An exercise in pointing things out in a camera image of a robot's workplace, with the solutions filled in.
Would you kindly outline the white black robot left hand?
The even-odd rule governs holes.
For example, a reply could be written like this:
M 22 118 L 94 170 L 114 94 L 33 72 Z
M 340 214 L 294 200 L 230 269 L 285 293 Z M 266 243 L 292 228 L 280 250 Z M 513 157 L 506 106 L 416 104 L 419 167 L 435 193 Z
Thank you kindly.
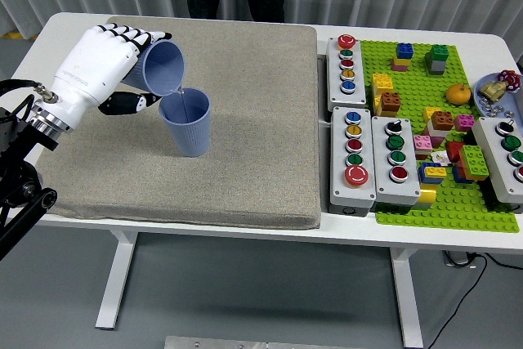
M 171 37 L 114 23 L 88 29 L 55 73 L 51 91 L 57 102 L 43 108 L 75 129 L 86 110 L 109 98 L 147 47 Z

